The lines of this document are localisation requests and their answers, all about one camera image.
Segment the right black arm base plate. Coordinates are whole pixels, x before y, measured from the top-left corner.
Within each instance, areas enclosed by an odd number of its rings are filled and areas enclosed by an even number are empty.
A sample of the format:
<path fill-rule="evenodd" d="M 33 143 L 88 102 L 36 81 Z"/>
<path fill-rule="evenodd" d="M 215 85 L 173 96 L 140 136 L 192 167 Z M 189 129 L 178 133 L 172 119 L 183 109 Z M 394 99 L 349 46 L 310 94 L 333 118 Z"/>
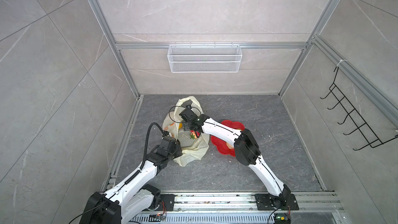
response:
<path fill-rule="evenodd" d="M 299 206 L 294 194 L 290 194 L 287 200 L 281 200 L 271 194 L 255 194 L 255 203 L 259 211 L 297 211 Z"/>

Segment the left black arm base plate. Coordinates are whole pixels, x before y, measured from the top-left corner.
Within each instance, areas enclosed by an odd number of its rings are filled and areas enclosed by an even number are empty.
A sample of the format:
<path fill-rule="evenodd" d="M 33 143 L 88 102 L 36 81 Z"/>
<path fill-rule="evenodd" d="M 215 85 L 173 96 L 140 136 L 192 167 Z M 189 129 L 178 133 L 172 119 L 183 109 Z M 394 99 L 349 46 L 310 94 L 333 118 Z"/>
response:
<path fill-rule="evenodd" d="M 174 194 L 160 194 L 153 198 L 152 204 L 148 207 L 149 211 L 173 211 L 175 205 L 176 195 Z"/>

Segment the red flower-shaped plastic bowl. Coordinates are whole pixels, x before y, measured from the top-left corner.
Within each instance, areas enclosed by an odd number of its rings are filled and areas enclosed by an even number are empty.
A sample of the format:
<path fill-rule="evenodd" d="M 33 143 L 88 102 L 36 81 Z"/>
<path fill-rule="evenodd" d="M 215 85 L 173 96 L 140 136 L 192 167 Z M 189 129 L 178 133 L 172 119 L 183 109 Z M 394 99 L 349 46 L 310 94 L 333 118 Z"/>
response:
<path fill-rule="evenodd" d="M 231 120 L 223 120 L 221 124 L 236 130 L 244 130 L 245 126 L 238 121 L 231 121 Z M 231 155 L 235 157 L 235 150 L 229 150 L 226 146 L 226 142 L 222 139 L 219 139 L 215 136 L 210 136 L 211 142 L 216 146 L 217 150 L 223 155 Z"/>

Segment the cream plastic bag orange print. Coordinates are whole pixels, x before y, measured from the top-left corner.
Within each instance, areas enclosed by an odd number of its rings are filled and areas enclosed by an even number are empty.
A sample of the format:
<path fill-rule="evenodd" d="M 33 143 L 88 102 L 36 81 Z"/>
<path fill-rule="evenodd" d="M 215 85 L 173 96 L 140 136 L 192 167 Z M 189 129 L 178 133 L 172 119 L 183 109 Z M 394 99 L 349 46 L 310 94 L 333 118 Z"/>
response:
<path fill-rule="evenodd" d="M 189 103 L 197 107 L 201 114 L 204 113 L 199 101 L 194 96 L 179 99 L 175 106 L 171 107 L 169 113 L 162 123 L 162 128 L 170 136 L 180 141 L 182 156 L 173 161 L 179 166 L 185 167 L 188 163 L 201 160 L 209 149 L 210 135 L 201 134 L 196 140 L 190 139 L 190 131 L 185 131 L 182 127 L 182 119 L 179 113 L 182 111 L 183 103 Z"/>

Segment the red fake strawberry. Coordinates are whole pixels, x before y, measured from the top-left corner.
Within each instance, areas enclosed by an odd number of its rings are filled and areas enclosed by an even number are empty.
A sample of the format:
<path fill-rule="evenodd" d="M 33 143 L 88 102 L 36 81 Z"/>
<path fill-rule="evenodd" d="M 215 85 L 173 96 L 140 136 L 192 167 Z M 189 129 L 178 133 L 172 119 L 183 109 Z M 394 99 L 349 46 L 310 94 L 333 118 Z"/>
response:
<path fill-rule="evenodd" d="M 200 137 L 200 133 L 196 131 L 190 131 L 190 139 L 196 140 Z"/>

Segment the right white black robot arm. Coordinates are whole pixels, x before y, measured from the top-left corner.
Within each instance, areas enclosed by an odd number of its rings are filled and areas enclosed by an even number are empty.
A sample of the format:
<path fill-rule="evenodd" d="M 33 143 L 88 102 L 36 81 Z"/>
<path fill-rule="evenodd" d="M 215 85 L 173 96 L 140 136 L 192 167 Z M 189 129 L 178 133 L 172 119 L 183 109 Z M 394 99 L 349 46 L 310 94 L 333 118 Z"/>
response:
<path fill-rule="evenodd" d="M 227 127 L 200 111 L 195 112 L 191 105 L 184 106 L 179 116 L 185 130 L 209 134 L 232 145 L 238 162 L 252 169 L 265 185 L 273 207 L 287 206 L 291 190 L 266 164 L 259 145 L 250 130 Z"/>

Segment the beige fake round fruit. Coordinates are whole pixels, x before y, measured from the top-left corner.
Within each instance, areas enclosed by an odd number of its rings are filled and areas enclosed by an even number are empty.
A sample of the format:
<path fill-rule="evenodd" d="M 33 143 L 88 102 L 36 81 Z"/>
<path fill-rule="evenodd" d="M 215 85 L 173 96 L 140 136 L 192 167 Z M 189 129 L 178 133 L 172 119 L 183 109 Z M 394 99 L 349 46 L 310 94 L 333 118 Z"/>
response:
<path fill-rule="evenodd" d="M 226 146 L 229 150 L 234 150 L 234 145 L 231 145 L 229 143 L 226 143 Z"/>

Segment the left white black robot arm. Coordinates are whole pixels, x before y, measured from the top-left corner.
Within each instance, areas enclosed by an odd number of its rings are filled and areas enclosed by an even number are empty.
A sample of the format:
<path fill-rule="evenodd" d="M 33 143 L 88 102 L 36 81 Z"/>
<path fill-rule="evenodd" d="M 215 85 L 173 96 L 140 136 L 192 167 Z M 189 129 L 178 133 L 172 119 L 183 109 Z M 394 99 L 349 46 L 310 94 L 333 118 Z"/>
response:
<path fill-rule="evenodd" d="M 81 215 L 81 224 L 127 224 L 145 209 L 156 210 L 160 204 L 160 190 L 148 184 L 168 162 L 182 156 L 180 142 L 162 138 L 160 145 L 145 155 L 129 176 L 110 190 L 94 193 Z"/>

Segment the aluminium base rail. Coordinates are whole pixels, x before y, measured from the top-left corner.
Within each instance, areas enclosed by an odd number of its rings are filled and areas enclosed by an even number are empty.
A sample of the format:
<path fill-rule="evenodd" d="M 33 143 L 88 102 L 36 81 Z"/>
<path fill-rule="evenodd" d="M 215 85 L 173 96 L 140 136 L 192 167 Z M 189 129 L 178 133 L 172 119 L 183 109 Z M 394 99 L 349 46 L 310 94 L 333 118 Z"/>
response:
<path fill-rule="evenodd" d="M 265 192 L 166 192 L 165 207 L 135 215 L 132 224 L 349 224 L 336 193 L 293 192 L 271 206 Z"/>

